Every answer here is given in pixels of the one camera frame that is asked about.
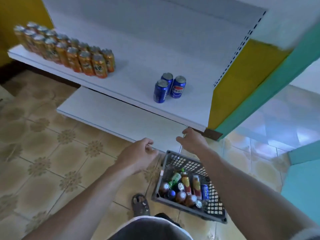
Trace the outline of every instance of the plastic basket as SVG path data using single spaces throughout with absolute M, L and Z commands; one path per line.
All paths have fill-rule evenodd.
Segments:
M 169 182 L 174 172 L 181 170 L 182 168 L 185 170 L 185 172 L 188 173 L 190 179 L 192 178 L 192 175 L 196 174 L 199 175 L 201 184 L 208 185 L 210 200 L 207 205 L 203 205 L 202 210 L 186 207 L 182 204 L 162 198 L 159 194 L 159 187 L 161 183 Z M 202 163 L 198 160 L 186 157 L 185 155 L 182 155 L 180 153 L 167 151 L 163 161 L 158 184 L 154 189 L 151 199 L 155 202 L 159 202 L 164 205 L 187 212 L 194 216 L 200 217 L 206 221 L 216 221 L 224 224 L 227 223 L 227 212 Z

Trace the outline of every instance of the blue can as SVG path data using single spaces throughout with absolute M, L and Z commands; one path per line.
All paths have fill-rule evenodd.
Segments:
M 157 103 L 163 103 L 166 100 L 168 91 L 168 82 L 160 79 L 154 87 L 153 100 Z
M 174 76 L 171 73 L 167 72 L 162 74 L 161 79 L 166 80 L 168 82 L 168 95 L 171 91 L 172 83 L 174 82 Z
M 184 87 L 186 86 L 186 79 L 183 76 L 177 76 L 171 87 L 170 95 L 174 99 L 178 99 L 181 97 Z
M 201 185 L 201 195 L 202 195 L 202 202 L 204 205 L 210 201 L 209 198 L 209 188 L 206 184 Z
M 169 199 L 169 200 L 173 200 L 174 198 L 176 197 L 176 192 L 174 191 L 174 190 L 169 190 L 168 192 L 167 192 L 167 198 Z

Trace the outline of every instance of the sandal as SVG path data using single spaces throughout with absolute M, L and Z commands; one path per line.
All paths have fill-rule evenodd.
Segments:
M 143 194 L 137 193 L 131 199 L 133 217 L 150 216 L 148 201 Z

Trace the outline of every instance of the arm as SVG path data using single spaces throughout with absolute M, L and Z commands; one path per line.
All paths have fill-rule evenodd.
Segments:
M 184 149 L 198 156 L 228 214 L 247 240 L 293 237 L 317 227 L 309 217 L 260 181 L 222 159 L 206 140 L 191 128 L 177 137 Z
M 152 150 L 151 144 L 144 138 L 124 149 L 92 185 L 23 239 L 91 239 L 123 181 L 157 157 L 158 150 Z

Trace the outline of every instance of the person's left hand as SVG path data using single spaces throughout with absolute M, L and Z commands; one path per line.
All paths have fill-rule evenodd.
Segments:
M 123 149 L 115 164 L 125 168 L 130 168 L 132 173 L 145 170 L 159 153 L 158 150 L 152 149 L 152 144 L 153 140 L 149 138 L 136 141 Z

